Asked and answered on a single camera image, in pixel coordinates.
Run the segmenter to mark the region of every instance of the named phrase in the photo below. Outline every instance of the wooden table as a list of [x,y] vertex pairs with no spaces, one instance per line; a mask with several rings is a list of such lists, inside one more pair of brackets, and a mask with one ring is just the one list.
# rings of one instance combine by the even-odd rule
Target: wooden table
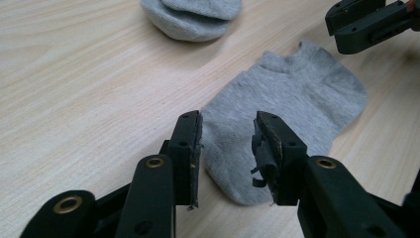
[[[200,109],[263,51],[290,55],[302,39],[329,51],[369,95],[329,156],[400,204],[420,168],[420,35],[340,55],[324,23],[335,3],[244,0],[224,37],[192,44],[166,37],[138,1],[2,1],[0,236],[18,237],[63,191],[99,198],[128,183],[180,114]],[[204,168],[199,202],[178,208],[179,237],[303,236],[295,207],[238,205]]]

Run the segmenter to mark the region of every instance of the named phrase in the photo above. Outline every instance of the black plastic bracket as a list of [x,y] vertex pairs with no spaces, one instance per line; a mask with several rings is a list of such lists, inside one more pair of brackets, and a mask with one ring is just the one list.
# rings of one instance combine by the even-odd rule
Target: black plastic bracket
[[402,206],[369,194],[346,167],[306,156],[306,145],[276,115],[258,112],[253,153],[277,205],[297,205],[305,237],[418,237],[420,172]]
[[408,29],[420,30],[419,1],[412,12],[402,1],[385,4],[385,0],[343,0],[328,11],[328,32],[341,54],[359,53]]
[[198,207],[201,128],[198,111],[182,114],[159,154],[138,162],[132,183],[98,200],[85,190],[61,193],[21,237],[174,237],[175,207]]

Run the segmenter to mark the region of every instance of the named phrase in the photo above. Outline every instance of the table surface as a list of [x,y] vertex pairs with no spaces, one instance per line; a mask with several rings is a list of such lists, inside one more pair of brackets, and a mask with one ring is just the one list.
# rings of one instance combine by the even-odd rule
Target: table surface
[[[264,51],[323,47],[365,85],[363,114],[333,143],[369,192],[400,204],[420,168],[420,41],[407,31],[352,56],[324,17],[336,1],[244,0],[222,38],[172,40],[138,1],[0,2],[0,233],[18,237],[48,199],[128,183],[177,117],[200,109]],[[201,168],[200,208],[179,237],[302,237],[295,207],[242,206]]]

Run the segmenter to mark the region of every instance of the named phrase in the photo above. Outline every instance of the folded gray sock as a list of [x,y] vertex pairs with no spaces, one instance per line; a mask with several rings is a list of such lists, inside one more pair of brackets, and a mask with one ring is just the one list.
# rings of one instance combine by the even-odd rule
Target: folded gray sock
[[297,53],[266,52],[202,108],[203,160],[212,179],[244,205],[272,201],[268,188],[253,187],[252,136],[257,111],[280,116],[308,146],[327,155],[334,138],[365,108],[367,93],[323,49],[303,41]]
[[234,19],[241,10],[241,0],[161,0],[161,2],[176,11],[222,20]]
[[141,0],[149,19],[169,37],[188,42],[205,42],[226,33],[229,21],[175,11],[161,0]]

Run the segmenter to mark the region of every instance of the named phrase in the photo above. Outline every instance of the brass screw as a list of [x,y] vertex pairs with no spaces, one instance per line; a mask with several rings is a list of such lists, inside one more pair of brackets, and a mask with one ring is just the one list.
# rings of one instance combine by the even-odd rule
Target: brass screw
[[334,169],[337,166],[335,162],[328,159],[318,159],[316,164],[324,169]]
[[[57,214],[66,214],[77,209],[81,205],[82,200],[79,195],[65,197],[53,207],[53,211]],[[71,202],[71,205],[66,205],[64,204],[65,202]]]
[[149,168],[161,167],[164,164],[164,160],[161,158],[152,158],[146,161],[146,166]]

